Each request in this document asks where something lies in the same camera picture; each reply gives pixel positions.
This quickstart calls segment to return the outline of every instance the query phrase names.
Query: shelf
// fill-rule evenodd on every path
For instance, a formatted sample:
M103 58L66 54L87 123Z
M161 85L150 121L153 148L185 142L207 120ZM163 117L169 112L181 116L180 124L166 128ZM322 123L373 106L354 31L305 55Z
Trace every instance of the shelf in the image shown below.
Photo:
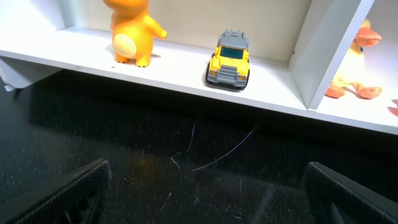
M29 39L13 37L3 43L7 44L0 46L0 55L5 57L284 113L307 111L287 64L282 62L251 57L248 87L239 91L205 83L212 49L155 40L151 65L139 68L114 61L111 33L105 31L72 27Z
M324 96L317 113L332 115L336 123L398 134L398 88L382 89L373 100L359 99L352 88L340 99Z

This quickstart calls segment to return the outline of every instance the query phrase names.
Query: orange dinosaur toy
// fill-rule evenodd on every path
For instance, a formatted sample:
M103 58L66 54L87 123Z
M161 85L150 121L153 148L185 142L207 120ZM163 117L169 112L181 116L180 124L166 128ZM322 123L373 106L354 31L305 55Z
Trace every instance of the orange dinosaur toy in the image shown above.
M103 0L113 10L111 29L116 61L136 59L136 66L146 67L154 48L153 36L167 37L167 32L148 15L149 0Z
M366 87L359 82L365 72L365 57L362 46L370 47L376 45L380 40L381 36L371 30L371 23L366 19L341 62L326 96L340 98L346 93L343 87L349 85L352 85L355 91L366 99L373 99L381 94L382 89L380 87Z

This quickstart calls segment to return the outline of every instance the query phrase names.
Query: gray front bumper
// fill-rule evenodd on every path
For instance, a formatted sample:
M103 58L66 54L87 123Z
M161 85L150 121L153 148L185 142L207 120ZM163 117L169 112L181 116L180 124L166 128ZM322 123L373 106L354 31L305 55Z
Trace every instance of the gray front bumper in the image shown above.
M245 87L246 80L240 80L236 67L222 65L221 69L217 71L217 75L208 74L207 80L213 83L223 83L233 85L235 87Z

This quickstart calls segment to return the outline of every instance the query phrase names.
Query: toy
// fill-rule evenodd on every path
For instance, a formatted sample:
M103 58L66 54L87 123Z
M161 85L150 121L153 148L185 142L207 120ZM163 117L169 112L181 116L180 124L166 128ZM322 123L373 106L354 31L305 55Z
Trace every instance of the toy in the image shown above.
M345 95L346 90L343 87L352 85L355 91L363 98L373 99L382 92L380 87L366 87L359 80L365 73L365 58L363 47L376 45L381 36L370 29L371 23L365 20L356 34L356 37L348 49L326 96L340 98Z
M146 67L154 47L153 36L165 39L167 32L148 15L149 0L103 0L113 10L111 29L116 61L136 59L136 66Z
M226 30L218 37L218 45L207 65L206 82L223 83L240 89L248 85L249 40L244 32Z

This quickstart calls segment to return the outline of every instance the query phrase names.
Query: yellow toy truck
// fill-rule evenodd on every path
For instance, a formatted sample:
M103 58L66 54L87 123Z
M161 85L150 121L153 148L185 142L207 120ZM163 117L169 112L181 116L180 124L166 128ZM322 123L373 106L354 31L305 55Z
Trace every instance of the yellow toy truck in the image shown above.
M226 30L218 37L216 52L207 65L206 82L232 85L244 90L248 85L249 40L244 32Z

